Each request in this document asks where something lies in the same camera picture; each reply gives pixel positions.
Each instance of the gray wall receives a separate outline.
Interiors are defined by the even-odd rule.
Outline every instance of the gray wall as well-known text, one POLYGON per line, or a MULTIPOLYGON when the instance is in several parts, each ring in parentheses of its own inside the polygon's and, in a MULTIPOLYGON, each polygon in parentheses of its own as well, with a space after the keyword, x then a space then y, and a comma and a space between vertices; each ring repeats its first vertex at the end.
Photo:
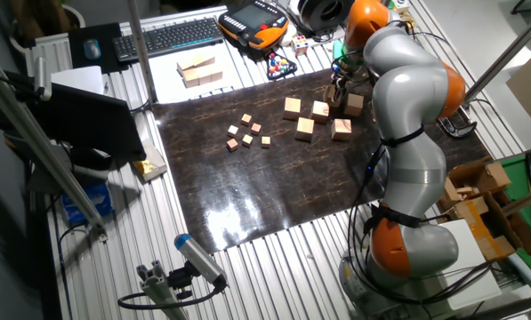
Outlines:
MULTIPOLYGON (((0 26, 0 65, 19 72, 3 32, 0 26)), ((24 184, 23 163, 5 146, 0 131, 0 319, 44 318, 38 279, 28 271, 24 184)))

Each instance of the mouse pad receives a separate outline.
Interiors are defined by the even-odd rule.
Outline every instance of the mouse pad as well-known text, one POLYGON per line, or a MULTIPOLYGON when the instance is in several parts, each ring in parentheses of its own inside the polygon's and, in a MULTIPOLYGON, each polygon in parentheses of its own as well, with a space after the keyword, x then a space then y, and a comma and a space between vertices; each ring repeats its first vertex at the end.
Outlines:
POLYGON ((119 64, 115 54, 115 48, 113 47, 112 39, 121 36, 121 29, 118 23, 80 28, 69 31, 68 35, 73 68, 99 66, 103 75, 111 72, 124 71, 129 68, 128 63, 119 64), (84 42, 88 39, 97 39, 99 43, 101 57, 98 60, 88 60, 85 57, 84 42))

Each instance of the colorful toy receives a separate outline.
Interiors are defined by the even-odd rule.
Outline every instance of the colorful toy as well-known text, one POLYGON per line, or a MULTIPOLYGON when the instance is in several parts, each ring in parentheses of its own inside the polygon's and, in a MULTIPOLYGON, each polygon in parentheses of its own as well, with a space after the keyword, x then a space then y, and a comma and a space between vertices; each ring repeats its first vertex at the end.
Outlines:
POLYGON ((293 49, 295 57, 306 54, 309 49, 309 40, 304 36, 296 36, 293 38, 293 41, 291 41, 291 48, 293 49))

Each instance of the metal pole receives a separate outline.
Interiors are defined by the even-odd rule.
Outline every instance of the metal pole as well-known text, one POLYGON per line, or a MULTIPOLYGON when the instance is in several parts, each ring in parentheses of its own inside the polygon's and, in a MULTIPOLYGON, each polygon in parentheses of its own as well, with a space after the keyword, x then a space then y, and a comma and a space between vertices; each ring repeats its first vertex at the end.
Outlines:
POLYGON ((467 95, 464 98, 463 105, 466 106, 475 99, 477 94, 481 92, 488 83, 496 76, 498 73, 506 67, 508 62, 514 58, 514 56, 527 44, 531 39, 531 23, 530 25, 522 32, 520 36, 514 40, 514 42, 506 49, 503 54, 498 57, 498 59, 493 63, 490 68, 485 72, 484 75, 480 77, 479 80, 467 91, 467 95))
POLYGON ((131 31, 133 32, 134 47, 137 50, 137 56, 142 69, 142 77, 144 83, 147 85, 147 94, 149 95, 149 103, 152 106, 158 103, 157 92, 155 91, 155 81, 152 78, 152 72, 150 72, 149 54, 147 53, 147 45, 144 42, 141 28, 141 17, 139 17, 139 10, 135 0, 128 0, 129 11, 131 11, 131 31))
MULTIPOLYGON (((6 74, 0 68, 0 76, 6 78, 6 74)), ((50 140, 45 135, 44 130, 38 124, 28 107, 16 100, 12 87, 0 81, 0 109, 10 120, 14 128, 26 140, 36 155, 44 163, 46 169, 58 181, 63 190, 71 197, 77 208, 87 218, 89 223, 104 235, 105 224, 97 212, 95 205, 81 188, 76 178, 61 163, 53 153, 50 140)))

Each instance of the white paper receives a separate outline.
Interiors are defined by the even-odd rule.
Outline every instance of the white paper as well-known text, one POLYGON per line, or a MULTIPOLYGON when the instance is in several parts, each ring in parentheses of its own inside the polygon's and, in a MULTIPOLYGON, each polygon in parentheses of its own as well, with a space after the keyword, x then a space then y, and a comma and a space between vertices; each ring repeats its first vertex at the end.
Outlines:
POLYGON ((236 67, 233 65, 228 47, 224 43, 150 58, 149 64, 160 103, 186 101, 221 88, 231 87, 234 81, 233 76, 237 76, 236 67), (197 54, 215 56, 215 63, 220 64, 223 71, 222 80, 186 88, 182 76, 177 70, 177 64, 178 61, 187 60, 197 54))
POLYGON ((105 84, 99 66, 52 73, 52 82, 97 94, 104 94, 105 92, 105 84))

